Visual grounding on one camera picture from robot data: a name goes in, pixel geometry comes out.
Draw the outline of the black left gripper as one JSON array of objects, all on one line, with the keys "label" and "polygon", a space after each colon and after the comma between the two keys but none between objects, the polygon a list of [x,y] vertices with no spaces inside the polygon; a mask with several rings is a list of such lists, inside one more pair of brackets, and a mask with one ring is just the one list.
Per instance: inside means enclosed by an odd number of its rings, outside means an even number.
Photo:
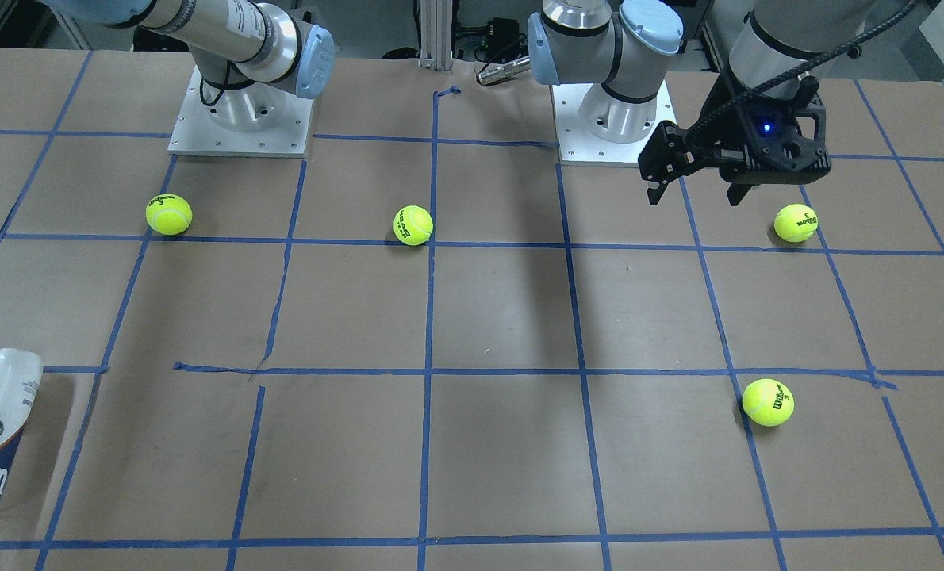
[{"label": "black left gripper", "polygon": [[638,157],[650,205],[661,201],[672,181],[710,167],[730,182],[733,207],[759,185],[809,184],[830,174],[819,81],[805,75],[790,84],[790,97],[755,94],[701,130],[657,123]]}]

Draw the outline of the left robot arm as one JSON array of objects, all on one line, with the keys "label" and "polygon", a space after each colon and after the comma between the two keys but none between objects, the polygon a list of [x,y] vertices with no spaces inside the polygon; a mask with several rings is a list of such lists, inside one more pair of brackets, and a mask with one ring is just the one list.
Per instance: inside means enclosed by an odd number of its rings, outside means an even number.
[{"label": "left robot arm", "polygon": [[685,31],[664,2],[614,10],[606,1],[544,1],[528,21],[528,54],[538,83],[589,86],[589,132],[613,144],[646,140],[636,162],[651,205],[703,169],[716,169],[739,205],[756,186],[805,185],[831,172],[818,75],[914,6],[870,28],[871,1],[756,2],[689,128],[654,119]]}]

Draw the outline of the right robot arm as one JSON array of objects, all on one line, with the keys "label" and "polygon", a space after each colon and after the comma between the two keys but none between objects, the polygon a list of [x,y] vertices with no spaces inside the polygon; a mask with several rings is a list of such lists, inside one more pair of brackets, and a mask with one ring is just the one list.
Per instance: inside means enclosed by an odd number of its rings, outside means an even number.
[{"label": "right robot arm", "polygon": [[316,100],[331,78],[330,30],[255,1],[48,1],[52,10],[112,29],[142,28],[188,44],[198,97],[215,108],[254,86]]}]

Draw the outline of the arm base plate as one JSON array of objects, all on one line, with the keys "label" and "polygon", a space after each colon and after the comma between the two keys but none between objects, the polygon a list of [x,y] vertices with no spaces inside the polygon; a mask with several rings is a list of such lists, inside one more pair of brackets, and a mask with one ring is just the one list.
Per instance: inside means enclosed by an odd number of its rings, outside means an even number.
[{"label": "arm base plate", "polygon": [[312,100],[296,98],[272,86],[255,83],[226,90],[212,107],[218,90],[193,69],[167,150],[198,158],[304,159],[312,133]]},{"label": "arm base plate", "polygon": [[675,121],[667,84],[647,102],[622,102],[598,83],[551,87],[559,162],[578,167],[636,167],[662,121]]}]

